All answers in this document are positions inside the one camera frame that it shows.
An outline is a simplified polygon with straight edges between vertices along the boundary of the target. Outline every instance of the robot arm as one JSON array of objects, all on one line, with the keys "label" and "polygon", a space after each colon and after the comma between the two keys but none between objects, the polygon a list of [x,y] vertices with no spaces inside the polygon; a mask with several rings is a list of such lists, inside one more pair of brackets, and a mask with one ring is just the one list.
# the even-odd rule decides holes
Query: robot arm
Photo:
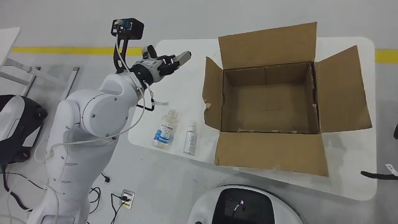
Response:
[{"label": "robot arm", "polygon": [[[124,60],[127,41],[141,38],[142,33],[128,29],[128,25],[121,27],[123,22],[120,21],[114,21],[117,26],[113,25],[113,29],[117,32],[112,34],[118,36],[118,43],[124,41],[121,54],[117,54],[119,51],[115,48],[115,54]],[[130,19],[128,23],[141,28],[137,20]],[[58,199],[46,192],[28,224],[55,223],[55,220],[57,223],[86,223],[90,212],[88,194],[113,155],[130,108],[135,111],[147,85],[161,81],[191,58],[189,51],[178,56],[158,57],[153,46],[144,48],[142,54],[143,59],[128,70],[115,62],[116,74],[108,75],[97,90],[79,90],[60,102],[45,161],[49,186],[56,191]]]}]

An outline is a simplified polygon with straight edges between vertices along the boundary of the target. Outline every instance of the white bottle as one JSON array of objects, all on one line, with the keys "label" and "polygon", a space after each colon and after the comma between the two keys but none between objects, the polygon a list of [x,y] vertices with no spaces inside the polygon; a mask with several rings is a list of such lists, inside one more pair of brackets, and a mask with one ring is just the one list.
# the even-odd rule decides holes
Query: white bottle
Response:
[{"label": "white bottle", "polygon": [[195,128],[195,122],[191,121],[189,131],[185,136],[184,153],[189,155],[195,155],[195,149],[197,148],[197,133]]},{"label": "white bottle", "polygon": [[162,117],[159,129],[156,131],[152,144],[156,147],[165,149],[169,145],[170,137],[173,133],[177,122],[177,114],[175,110],[169,112]]}]

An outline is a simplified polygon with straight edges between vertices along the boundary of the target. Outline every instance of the table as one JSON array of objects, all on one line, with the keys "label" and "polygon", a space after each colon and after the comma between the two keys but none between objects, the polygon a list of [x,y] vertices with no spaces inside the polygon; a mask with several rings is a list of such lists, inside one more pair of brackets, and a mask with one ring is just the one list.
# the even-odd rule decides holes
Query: table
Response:
[{"label": "table", "polygon": [[44,73],[43,71],[40,71],[40,67],[33,68],[28,65],[24,65],[20,62],[17,62],[11,58],[8,58],[7,56],[11,51],[14,42],[17,39],[19,31],[20,31],[19,27],[10,28],[10,29],[0,29],[0,70],[3,68],[3,66],[13,66],[23,71],[26,71],[27,73],[30,73],[32,76],[30,77],[29,80],[23,80],[8,73],[0,71],[0,77],[25,85],[26,88],[24,92],[21,94],[22,96],[27,95],[35,78],[40,77],[50,82],[54,82],[58,85],[64,86],[65,89],[62,93],[61,100],[66,99],[69,94],[70,88],[72,87],[72,84],[75,81],[79,68],[78,67],[73,68],[68,81],[65,82],[61,79],[58,79],[47,73]]},{"label": "table", "polygon": [[[279,170],[237,168],[241,172],[299,185],[313,190],[352,198],[369,200],[377,189],[377,181],[360,174],[361,170],[376,172],[376,92],[374,44],[364,37],[319,37],[315,61],[321,61],[344,49],[358,46],[366,99],[373,128],[341,133],[325,133],[323,143],[328,162],[329,177]],[[156,106],[154,112],[143,115],[138,125],[128,134],[129,142],[148,149],[166,152],[195,161],[214,164],[219,131],[207,126],[203,119],[205,104],[201,97],[205,77],[205,57],[211,57],[222,67],[218,40],[163,40],[156,46],[159,55],[179,54],[189,50],[192,58],[173,75],[151,87],[156,101],[168,101],[169,107]],[[168,149],[152,145],[152,138],[160,118],[169,108],[178,111],[178,126]],[[133,117],[133,123],[139,111]],[[185,134],[191,120],[197,122],[196,155],[183,153]]]}]

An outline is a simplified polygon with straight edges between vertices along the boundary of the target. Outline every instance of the cardboard box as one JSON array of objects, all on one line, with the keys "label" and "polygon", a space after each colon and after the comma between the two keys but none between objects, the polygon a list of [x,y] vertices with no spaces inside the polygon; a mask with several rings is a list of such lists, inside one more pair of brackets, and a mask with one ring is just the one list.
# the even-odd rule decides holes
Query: cardboard box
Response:
[{"label": "cardboard box", "polygon": [[218,41],[203,86],[216,164],[326,176],[321,133],[372,127],[357,46],[314,62],[316,22]]}]

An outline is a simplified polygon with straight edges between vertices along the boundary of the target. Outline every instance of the floor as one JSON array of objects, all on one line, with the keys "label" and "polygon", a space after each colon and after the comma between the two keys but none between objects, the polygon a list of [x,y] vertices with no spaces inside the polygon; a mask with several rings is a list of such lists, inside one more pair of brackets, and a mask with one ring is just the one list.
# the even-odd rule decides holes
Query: floor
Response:
[{"label": "floor", "polygon": [[[111,21],[135,17],[145,23],[142,40],[132,46],[156,44],[163,39],[206,39],[219,35],[318,22],[318,36],[364,36],[377,49],[398,49],[398,8],[395,0],[0,0],[0,28],[20,26],[17,46],[112,46]],[[16,60],[40,65],[52,75],[67,78],[80,66],[73,90],[96,88],[114,72],[111,57],[94,55],[11,54]],[[376,65],[377,168],[398,167],[398,143],[392,137],[398,123],[398,64]],[[4,80],[1,93],[20,93],[22,88]],[[29,96],[54,114],[61,88],[37,80]],[[48,136],[51,114],[42,137]],[[121,168],[120,157],[128,166]],[[44,166],[35,162],[11,166],[12,171],[46,178]],[[184,223],[195,200],[218,185],[239,183],[262,187],[289,201],[307,223],[395,223],[398,219],[398,188],[395,181],[380,181],[376,196],[357,202],[293,185],[263,179],[216,166],[194,163],[140,147],[127,135],[121,137],[105,172],[95,185],[103,190],[99,210],[90,223],[110,222],[113,214],[109,193],[128,189],[136,193],[131,210],[123,210],[118,223]],[[9,176],[9,183],[19,180]],[[21,184],[16,192],[34,206],[41,191]],[[25,218],[14,201],[13,215]],[[0,213],[6,213],[6,196],[0,189]]]}]

